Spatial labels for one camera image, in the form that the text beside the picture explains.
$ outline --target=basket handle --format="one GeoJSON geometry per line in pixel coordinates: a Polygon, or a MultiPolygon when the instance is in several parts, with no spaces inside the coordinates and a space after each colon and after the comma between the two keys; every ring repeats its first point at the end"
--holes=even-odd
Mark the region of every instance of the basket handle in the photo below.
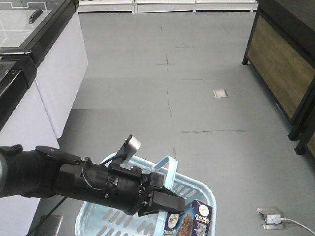
{"type": "MultiPolygon", "coordinates": [[[[168,169],[167,169],[167,174],[166,174],[164,186],[166,188],[168,188],[169,190],[172,190],[174,180],[175,180],[178,161],[176,161],[171,156],[166,156],[153,167],[153,171],[158,171],[167,162],[169,164],[168,164],[168,169]]],[[[156,224],[156,228],[155,228],[153,236],[161,236],[162,235],[165,221],[166,221],[166,217],[167,217],[167,212],[162,211],[162,212],[158,213],[157,224],[156,224]]]]}
{"type": "Polygon", "coordinates": [[[175,180],[178,161],[176,161],[171,156],[166,156],[153,167],[153,171],[158,171],[166,163],[169,163],[169,164],[168,164],[168,169],[167,169],[167,174],[166,174],[164,186],[166,188],[168,188],[169,190],[172,190],[174,180],[175,180]]]}

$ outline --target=white shelf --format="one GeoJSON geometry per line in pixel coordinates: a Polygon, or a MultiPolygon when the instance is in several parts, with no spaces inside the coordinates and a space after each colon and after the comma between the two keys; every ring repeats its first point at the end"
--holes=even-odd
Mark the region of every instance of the white shelf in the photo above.
{"type": "Polygon", "coordinates": [[[131,11],[133,12],[132,0],[81,0],[79,12],[93,11],[131,11]]]}
{"type": "Polygon", "coordinates": [[[135,13],[195,11],[195,3],[137,4],[135,13]]]}
{"type": "Polygon", "coordinates": [[[195,4],[195,0],[136,0],[137,4],[195,4]]]}
{"type": "Polygon", "coordinates": [[[255,0],[80,0],[79,12],[130,11],[172,12],[172,11],[216,11],[257,10],[255,0]]]}

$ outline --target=white cable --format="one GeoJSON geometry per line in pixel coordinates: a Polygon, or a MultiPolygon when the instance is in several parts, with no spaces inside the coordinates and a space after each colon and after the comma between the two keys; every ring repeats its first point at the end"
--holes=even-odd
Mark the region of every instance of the white cable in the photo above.
{"type": "Polygon", "coordinates": [[[314,232],[313,230],[307,228],[305,225],[302,225],[301,223],[299,223],[299,222],[297,222],[297,221],[295,221],[295,220],[288,219],[288,218],[281,218],[281,221],[284,221],[284,220],[286,220],[286,221],[291,221],[291,222],[293,222],[293,223],[295,223],[295,224],[297,224],[297,225],[303,227],[304,229],[310,231],[313,235],[315,235],[315,232],[314,232]]]}

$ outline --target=cable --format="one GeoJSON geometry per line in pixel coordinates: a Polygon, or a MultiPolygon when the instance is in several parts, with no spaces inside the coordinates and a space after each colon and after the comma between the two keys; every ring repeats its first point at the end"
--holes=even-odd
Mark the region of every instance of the cable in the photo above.
{"type": "Polygon", "coordinates": [[[106,161],[104,161],[104,162],[102,162],[102,163],[100,163],[100,165],[101,166],[104,166],[104,165],[106,165],[108,162],[110,162],[110,161],[112,161],[112,160],[114,160],[114,159],[116,159],[116,158],[119,158],[119,157],[124,157],[123,155],[115,155],[115,156],[112,156],[111,158],[108,158],[106,161]]]}
{"type": "Polygon", "coordinates": [[[67,197],[63,197],[54,208],[25,236],[30,236],[45,220],[67,199],[67,197]]]}
{"type": "Polygon", "coordinates": [[[305,225],[302,225],[301,223],[299,223],[299,222],[297,222],[297,221],[295,221],[295,220],[288,219],[288,218],[281,218],[281,221],[284,221],[284,220],[286,220],[286,221],[291,221],[291,222],[293,222],[293,223],[295,223],[295,224],[297,224],[297,225],[303,227],[304,229],[310,231],[313,235],[315,235],[315,232],[314,232],[314,231],[312,231],[311,229],[307,228],[305,225]]]}

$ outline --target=printed label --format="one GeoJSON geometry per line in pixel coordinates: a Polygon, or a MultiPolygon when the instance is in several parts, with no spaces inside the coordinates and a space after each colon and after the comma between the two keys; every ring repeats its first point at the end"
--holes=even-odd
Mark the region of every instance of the printed label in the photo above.
{"type": "Polygon", "coordinates": [[[178,215],[175,214],[169,216],[167,225],[170,229],[173,229],[176,226],[178,218],[179,218],[178,215]]]}
{"type": "Polygon", "coordinates": [[[209,209],[205,205],[199,206],[199,212],[202,216],[208,216],[209,215],[209,209]]]}

